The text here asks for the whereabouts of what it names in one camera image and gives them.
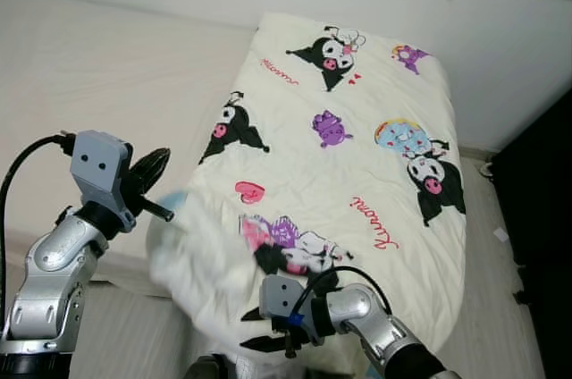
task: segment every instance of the mattress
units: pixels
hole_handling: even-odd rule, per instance
[[[149,196],[180,187],[253,33],[73,0],[0,0],[0,172],[40,137],[94,129],[130,142],[134,159],[169,147],[171,161]],[[79,204],[69,167],[59,148],[45,147],[17,173],[6,208],[11,263],[23,266],[31,243]],[[165,295],[148,279],[148,222],[143,213],[133,232],[112,241],[98,276]]]
[[[268,274],[303,284],[354,265],[393,312],[437,350],[460,309],[465,204],[444,72],[429,52],[358,29],[267,14],[211,124],[201,165],[154,220],[153,279],[231,354],[275,364],[283,353],[240,346],[272,335],[243,322]],[[360,281],[336,273],[316,292]],[[352,336],[299,359],[362,375]]]

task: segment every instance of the white cartoon-printed comforter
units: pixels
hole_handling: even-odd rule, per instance
[[[355,265],[429,347],[461,305],[465,204],[447,81],[431,54],[355,29],[267,14],[172,223],[147,236],[152,279],[230,354],[269,321],[241,322],[267,274],[303,284]],[[360,281],[332,274],[317,292]],[[363,374],[357,339],[298,360]]]

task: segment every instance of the pink heart print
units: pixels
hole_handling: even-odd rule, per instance
[[[264,187],[260,187],[254,182],[248,181],[237,182],[234,189],[240,194],[240,200],[242,203],[246,203],[247,205],[259,202],[265,194]]]

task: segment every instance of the cartoon print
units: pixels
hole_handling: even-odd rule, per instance
[[[343,74],[353,67],[353,54],[365,44],[366,38],[353,29],[326,26],[324,31],[328,36],[318,38],[312,46],[287,50],[286,54],[296,55],[322,71],[326,90],[332,91],[343,79]]]
[[[248,181],[238,181],[234,186],[234,190],[240,194],[240,201],[247,205],[259,202],[265,194],[264,187]]]
[[[270,148],[262,142],[258,130],[254,126],[249,125],[247,110],[242,106],[235,105],[244,97],[244,93],[235,91],[231,94],[231,99],[223,108],[222,115],[214,127],[211,134],[211,140],[206,147],[206,151],[201,157],[199,164],[214,154],[220,154],[224,151],[224,147],[232,142],[240,141],[253,148],[260,148],[265,153]]]
[[[240,234],[266,274],[277,274],[280,270],[312,279],[324,270],[353,259],[347,250],[315,232],[300,233],[286,215],[274,223],[260,215],[242,215],[239,221]],[[316,285],[316,294],[325,294],[337,284],[338,276],[332,274]]]
[[[346,134],[346,130],[341,124],[341,118],[336,117],[327,109],[322,114],[318,114],[312,121],[312,128],[318,132],[322,138],[320,147],[326,148],[328,145],[338,145],[344,139],[352,139],[353,135]]]
[[[408,174],[419,189],[417,200],[425,227],[443,206],[454,206],[461,214],[466,212],[461,174],[453,164],[428,152],[409,160]]]
[[[442,156],[449,150],[449,142],[429,139],[425,131],[415,122],[404,118],[383,122],[375,131],[375,142],[380,147],[393,149],[406,158],[433,151]]]
[[[412,48],[411,46],[396,46],[392,50],[393,55],[391,56],[392,59],[397,57],[399,62],[405,64],[405,67],[412,71],[415,75],[419,75],[419,71],[417,70],[416,61],[429,55],[423,50]]]

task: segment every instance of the pink nose print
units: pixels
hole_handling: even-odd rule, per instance
[[[265,194],[264,187],[260,187],[254,182],[248,181],[237,182],[234,189],[240,194],[240,200],[242,203],[246,203],[247,205],[259,202]]]
[[[425,188],[431,194],[439,194],[443,191],[443,186],[435,178],[427,178],[425,180]]]
[[[336,59],[324,60],[324,68],[327,69],[328,71],[335,71],[337,67],[338,64],[336,63]]]
[[[222,138],[226,134],[226,126],[224,124],[217,124],[213,130],[215,138]]]

